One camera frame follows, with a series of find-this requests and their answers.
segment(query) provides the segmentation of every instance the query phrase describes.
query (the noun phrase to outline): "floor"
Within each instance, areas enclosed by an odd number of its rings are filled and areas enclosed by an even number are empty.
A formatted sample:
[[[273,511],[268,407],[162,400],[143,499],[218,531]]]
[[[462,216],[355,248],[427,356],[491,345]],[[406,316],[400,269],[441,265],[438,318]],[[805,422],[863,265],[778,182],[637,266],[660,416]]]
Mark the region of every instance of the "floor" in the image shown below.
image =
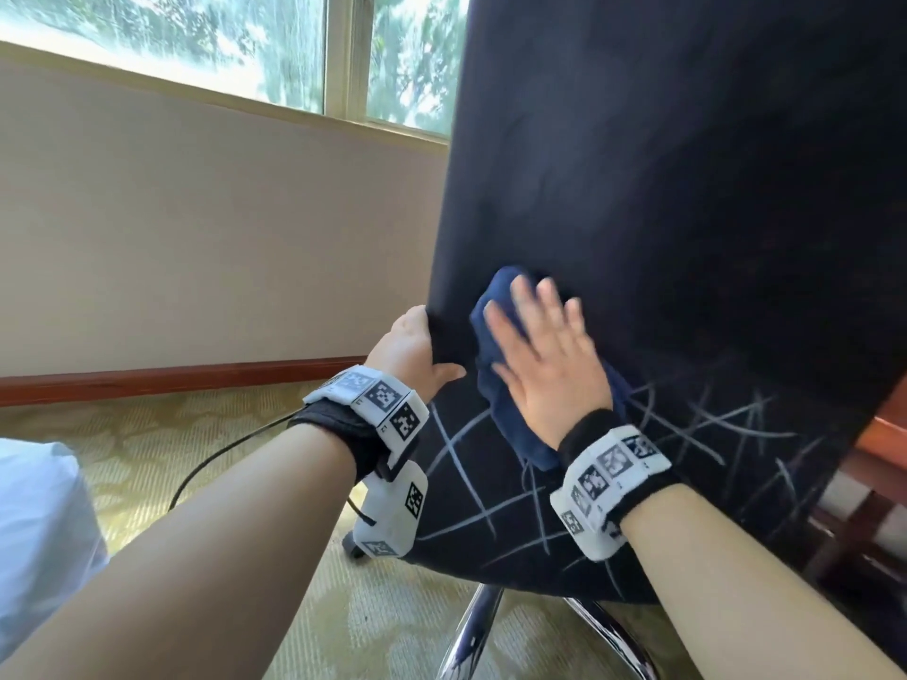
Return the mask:
[[[62,441],[74,449],[115,553],[165,512],[198,462],[295,410],[312,388],[280,384],[6,408],[0,409],[0,437]],[[266,438],[213,462],[188,494]],[[350,562],[340,540],[354,517],[347,509],[338,521],[268,680],[435,677],[475,585],[395,561]],[[652,653],[665,678],[698,677],[660,608],[609,610]],[[477,680],[631,677],[560,599],[516,592],[505,594],[476,674]]]

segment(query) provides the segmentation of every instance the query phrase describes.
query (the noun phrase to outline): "chair caster wheel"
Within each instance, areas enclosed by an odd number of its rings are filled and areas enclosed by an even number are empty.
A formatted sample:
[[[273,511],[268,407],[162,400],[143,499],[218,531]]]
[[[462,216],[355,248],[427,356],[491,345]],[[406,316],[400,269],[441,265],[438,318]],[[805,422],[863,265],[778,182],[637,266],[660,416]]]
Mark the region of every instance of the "chair caster wheel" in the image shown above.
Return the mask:
[[[346,556],[352,560],[359,560],[366,555],[366,552],[357,547],[356,542],[353,541],[352,532],[347,532],[346,535],[344,535],[343,550],[346,553]]]

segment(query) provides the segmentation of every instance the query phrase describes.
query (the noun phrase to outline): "forearm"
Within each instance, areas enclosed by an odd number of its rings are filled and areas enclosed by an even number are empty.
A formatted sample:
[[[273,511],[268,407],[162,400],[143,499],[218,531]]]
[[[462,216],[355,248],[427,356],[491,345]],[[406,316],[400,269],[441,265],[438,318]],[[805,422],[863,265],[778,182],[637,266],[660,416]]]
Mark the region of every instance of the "forearm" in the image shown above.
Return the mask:
[[[820,594],[686,486],[654,494],[620,527],[706,680],[903,680]]]
[[[330,433],[280,434],[124,548],[0,678],[260,677],[355,471]]]

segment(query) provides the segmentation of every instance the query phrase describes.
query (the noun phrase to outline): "wooden baseboard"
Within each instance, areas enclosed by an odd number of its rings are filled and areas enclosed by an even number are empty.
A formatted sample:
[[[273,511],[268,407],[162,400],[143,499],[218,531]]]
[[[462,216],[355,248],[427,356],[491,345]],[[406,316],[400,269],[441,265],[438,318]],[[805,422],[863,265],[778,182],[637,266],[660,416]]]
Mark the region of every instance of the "wooden baseboard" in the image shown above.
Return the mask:
[[[149,393],[228,389],[327,379],[365,361],[365,356],[164,367],[84,374],[0,377],[0,406],[142,396]]]

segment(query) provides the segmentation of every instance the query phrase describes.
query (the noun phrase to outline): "beige wall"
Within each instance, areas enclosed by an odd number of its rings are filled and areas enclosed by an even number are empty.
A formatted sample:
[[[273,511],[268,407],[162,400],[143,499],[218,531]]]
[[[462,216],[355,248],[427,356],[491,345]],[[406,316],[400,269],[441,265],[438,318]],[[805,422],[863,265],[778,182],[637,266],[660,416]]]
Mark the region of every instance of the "beige wall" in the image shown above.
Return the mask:
[[[0,376],[364,354],[445,159],[0,59]]]

